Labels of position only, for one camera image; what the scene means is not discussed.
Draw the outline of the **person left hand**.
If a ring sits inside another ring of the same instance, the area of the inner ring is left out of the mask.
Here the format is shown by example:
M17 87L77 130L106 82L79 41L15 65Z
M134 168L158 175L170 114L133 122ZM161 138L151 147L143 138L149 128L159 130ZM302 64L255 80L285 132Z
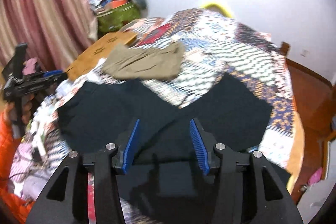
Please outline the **person left hand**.
M22 122L27 125L31 118L31 108L32 108L32 100L34 98L34 94L29 94L22 98L23 102L25 102L25 105L22 105ZM8 126L11 126L10 121L10 112L15 107L14 102L6 102L5 108L3 110L3 120L5 121L5 124Z

